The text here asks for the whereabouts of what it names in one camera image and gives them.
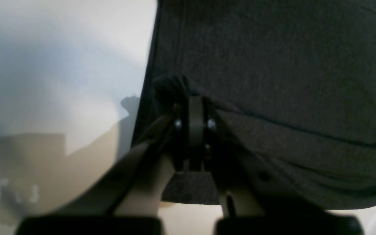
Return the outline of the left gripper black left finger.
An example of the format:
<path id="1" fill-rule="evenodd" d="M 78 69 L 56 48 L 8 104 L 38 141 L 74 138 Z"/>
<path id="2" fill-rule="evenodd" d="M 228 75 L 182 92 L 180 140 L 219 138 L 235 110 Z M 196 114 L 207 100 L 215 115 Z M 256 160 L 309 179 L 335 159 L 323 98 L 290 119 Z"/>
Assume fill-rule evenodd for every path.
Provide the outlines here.
<path id="1" fill-rule="evenodd" d="M 136 146 L 69 204 L 24 219 L 17 235 L 163 235 L 162 193 L 186 159 L 187 111 L 178 104 L 158 118 Z"/>

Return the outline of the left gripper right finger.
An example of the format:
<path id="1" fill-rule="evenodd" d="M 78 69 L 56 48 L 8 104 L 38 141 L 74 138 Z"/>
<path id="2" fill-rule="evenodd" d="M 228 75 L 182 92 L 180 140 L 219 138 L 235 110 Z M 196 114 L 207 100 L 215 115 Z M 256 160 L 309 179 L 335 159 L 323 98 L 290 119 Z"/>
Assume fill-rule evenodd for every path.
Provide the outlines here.
<path id="1" fill-rule="evenodd" d="M 189 170 L 208 172 L 223 219 L 216 235 L 363 235 L 354 216 L 312 204 L 248 151 L 200 96 L 188 101 Z"/>

